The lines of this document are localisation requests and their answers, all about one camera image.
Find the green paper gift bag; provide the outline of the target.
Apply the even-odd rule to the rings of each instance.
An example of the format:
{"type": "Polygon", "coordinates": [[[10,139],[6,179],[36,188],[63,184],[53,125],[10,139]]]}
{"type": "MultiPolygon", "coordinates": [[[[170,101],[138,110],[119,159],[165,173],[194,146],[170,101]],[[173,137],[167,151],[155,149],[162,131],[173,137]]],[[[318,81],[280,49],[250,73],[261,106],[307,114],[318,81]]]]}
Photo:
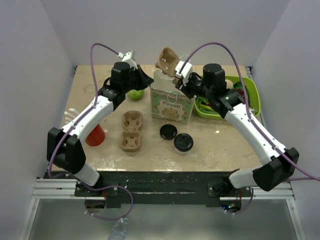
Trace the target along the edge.
{"type": "Polygon", "coordinates": [[[175,88],[175,78],[163,74],[156,68],[154,83],[150,86],[151,113],[156,119],[187,124],[191,118],[194,100],[175,88]]]}

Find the white paper coffee cup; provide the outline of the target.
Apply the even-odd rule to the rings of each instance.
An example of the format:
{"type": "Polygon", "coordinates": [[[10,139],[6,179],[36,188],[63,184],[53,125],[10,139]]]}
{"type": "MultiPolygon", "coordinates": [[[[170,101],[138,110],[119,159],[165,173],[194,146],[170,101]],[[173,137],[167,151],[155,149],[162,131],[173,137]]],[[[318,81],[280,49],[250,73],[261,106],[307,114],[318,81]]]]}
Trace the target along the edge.
{"type": "Polygon", "coordinates": [[[188,153],[190,153],[190,152],[191,152],[191,149],[182,149],[182,150],[181,150],[181,149],[176,148],[175,151],[176,151],[179,155],[184,156],[184,155],[187,155],[188,153]]]}

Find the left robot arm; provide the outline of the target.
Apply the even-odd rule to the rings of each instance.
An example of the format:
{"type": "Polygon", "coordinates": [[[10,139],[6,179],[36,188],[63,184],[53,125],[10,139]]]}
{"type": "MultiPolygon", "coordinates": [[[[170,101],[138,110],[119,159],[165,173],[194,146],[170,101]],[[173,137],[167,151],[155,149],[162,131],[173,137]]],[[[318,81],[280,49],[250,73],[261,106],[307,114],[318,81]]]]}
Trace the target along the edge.
{"type": "Polygon", "coordinates": [[[53,176],[52,165],[56,165],[85,183],[86,191],[92,196],[99,196],[104,184],[99,181],[100,174],[86,163],[82,143],[106,116],[118,108],[129,91],[144,90],[153,82],[154,79],[141,66],[115,63],[110,77],[104,81],[93,101],[71,122],[62,128],[53,127],[48,132],[46,158],[49,176],[53,176]]]}

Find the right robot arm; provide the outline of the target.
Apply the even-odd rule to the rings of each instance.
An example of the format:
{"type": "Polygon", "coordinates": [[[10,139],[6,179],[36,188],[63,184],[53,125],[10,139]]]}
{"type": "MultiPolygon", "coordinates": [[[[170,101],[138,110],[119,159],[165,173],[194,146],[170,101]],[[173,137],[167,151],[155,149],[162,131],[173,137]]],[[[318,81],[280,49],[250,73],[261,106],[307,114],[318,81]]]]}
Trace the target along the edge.
{"type": "Polygon", "coordinates": [[[244,98],[227,88],[225,71],[219,64],[206,64],[203,74],[198,75],[190,63],[180,61],[173,73],[175,87],[190,99],[195,96],[206,99],[216,113],[240,132],[262,164],[258,168],[235,170],[226,177],[222,189],[227,196],[235,196],[242,187],[260,187],[268,192],[293,175],[299,152],[274,139],[247,110],[244,98]]]}

